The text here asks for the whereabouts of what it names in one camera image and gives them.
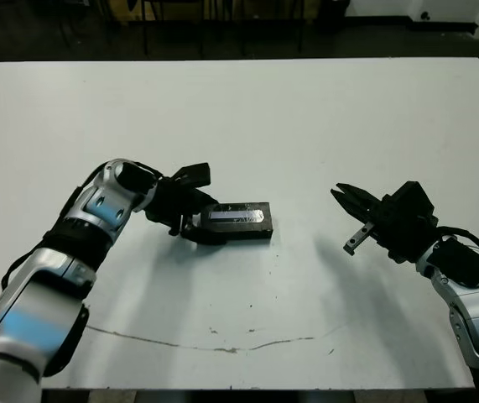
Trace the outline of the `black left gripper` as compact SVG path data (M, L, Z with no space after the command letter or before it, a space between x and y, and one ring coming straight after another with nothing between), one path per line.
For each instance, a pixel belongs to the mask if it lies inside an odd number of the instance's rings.
M205 246L226 244L226 239L219 233L191 222L183 224L185 219L201 213L206 206L219 203L200 190L210 183L211 178L184 182L182 178L163 177L156 186L154 198L144 208L146 218L169 227L169 235L179 235L182 230L182 237L193 243Z

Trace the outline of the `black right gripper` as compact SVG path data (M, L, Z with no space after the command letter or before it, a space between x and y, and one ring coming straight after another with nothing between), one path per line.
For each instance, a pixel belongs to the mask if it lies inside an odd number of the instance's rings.
M362 222L344 245L350 255L366 238L373 238L388 251L390 259L414 263L435 240L438 219L427 198L385 197L380 201L361 188L343 183L337 183L331 194L348 214Z

